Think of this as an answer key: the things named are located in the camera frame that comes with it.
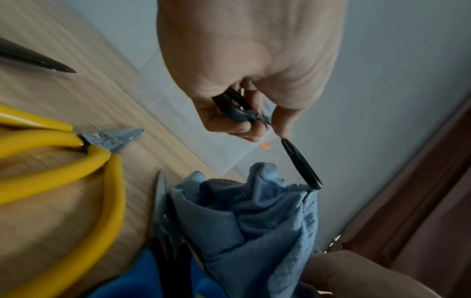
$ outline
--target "human hand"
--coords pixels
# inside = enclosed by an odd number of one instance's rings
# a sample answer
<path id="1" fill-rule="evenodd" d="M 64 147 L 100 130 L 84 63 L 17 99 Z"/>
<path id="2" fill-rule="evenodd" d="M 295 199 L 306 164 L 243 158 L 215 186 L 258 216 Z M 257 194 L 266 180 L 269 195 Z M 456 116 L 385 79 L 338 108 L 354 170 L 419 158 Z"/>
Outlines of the human hand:
<path id="1" fill-rule="evenodd" d="M 243 88 L 259 112 L 277 107 L 273 130 L 289 138 L 294 122 L 321 95 L 340 45 L 345 0 L 159 0 L 157 31 L 175 83 L 207 130 L 257 142 L 260 121 L 236 123 L 211 97 Z"/>
<path id="2" fill-rule="evenodd" d="M 440 298 L 412 278 L 347 250 L 311 256 L 301 280 L 336 298 Z"/>

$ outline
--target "wooden table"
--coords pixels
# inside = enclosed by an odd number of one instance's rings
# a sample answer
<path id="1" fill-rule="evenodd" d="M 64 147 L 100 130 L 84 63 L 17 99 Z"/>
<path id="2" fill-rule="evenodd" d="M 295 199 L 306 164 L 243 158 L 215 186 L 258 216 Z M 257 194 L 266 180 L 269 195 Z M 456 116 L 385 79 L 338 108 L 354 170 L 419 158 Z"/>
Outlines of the wooden table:
<path id="1" fill-rule="evenodd" d="M 145 240 L 158 171 L 170 184 L 195 170 L 216 175 L 124 91 L 136 70 L 59 0 L 0 1 L 0 37 L 69 65 L 64 74 L 0 60 L 0 103 L 67 121 L 76 132 L 139 127 L 125 148 L 127 210 L 108 254 L 64 297 L 121 273 Z M 0 177 L 80 158 L 63 149 L 30 150 L 0 160 Z M 236 174 L 228 178 L 238 179 Z M 0 295 L 33 278 L 75 248 L 100 213 L 102 174 L 0 206 Z"/>

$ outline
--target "black scissors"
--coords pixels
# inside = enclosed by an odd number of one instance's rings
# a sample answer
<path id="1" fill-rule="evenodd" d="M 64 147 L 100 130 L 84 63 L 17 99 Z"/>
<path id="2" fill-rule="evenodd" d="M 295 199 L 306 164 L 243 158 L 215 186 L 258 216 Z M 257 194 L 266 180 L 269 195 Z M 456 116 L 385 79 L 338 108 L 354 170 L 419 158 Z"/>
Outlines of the black scissors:
<path id="1" fill-rule="evenodd" d="M 235 122 L 254 122 L 261 120 L 271 125 L 270 117 L 266 116 L 263 112 L 259 114 L 240 93 L 230 87 L 224 91 L 223 94 L 214 96 L 212 100 L 222 114 Z M 322 182 L 301 152 L 287 139 L 281 139 L 281 143 L 306 183 L 315 190 L 321 189 L 323 186 Z"/>

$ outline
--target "blue cloth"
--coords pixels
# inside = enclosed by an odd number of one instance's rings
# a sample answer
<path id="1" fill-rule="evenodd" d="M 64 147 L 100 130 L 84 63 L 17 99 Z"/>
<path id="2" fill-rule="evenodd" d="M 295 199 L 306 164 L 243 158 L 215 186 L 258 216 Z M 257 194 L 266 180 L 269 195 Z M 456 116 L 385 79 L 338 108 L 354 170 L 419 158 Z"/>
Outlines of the blue cloth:
<path id="1" fill-rule="evenodd" d="M 253 165 L 245 184 L 195 172 L 171 190 L 182 232 L 230 298 L 306 297 L 298 281 L 317 232 L 316 195 L 271 163 Z"/>

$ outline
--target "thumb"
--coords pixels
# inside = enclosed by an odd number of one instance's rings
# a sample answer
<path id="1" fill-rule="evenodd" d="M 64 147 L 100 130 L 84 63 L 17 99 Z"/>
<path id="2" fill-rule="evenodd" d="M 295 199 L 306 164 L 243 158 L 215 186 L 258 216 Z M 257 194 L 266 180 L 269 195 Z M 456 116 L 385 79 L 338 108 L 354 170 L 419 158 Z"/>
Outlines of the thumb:
<path id="1" fill-rule="evenodd" d="M 291 128 L 298 118 L 307 110 L 304 109 L 288 109 L 277 106 L 271 116 L 271 126 L 273 131 L 281 139 L 291 138 Z"/>

